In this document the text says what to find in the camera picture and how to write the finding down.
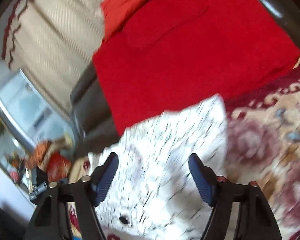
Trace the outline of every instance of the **white patterned cloth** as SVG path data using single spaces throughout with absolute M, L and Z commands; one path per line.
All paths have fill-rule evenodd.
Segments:
M 126 233 L 121 239 L 200 239 L 211 208 L 200 198 L 188 158 L 197 153 L 216 174 L 224 175 L 226 144 L 220 96 L 126 129 L 101 155 L 89 154 L 90 174 L 111 152 L 119 156 L 108 195 L 96 208 L 101 226 L 107 232 Z M 119 220 L 122 216 L 128 225 Z

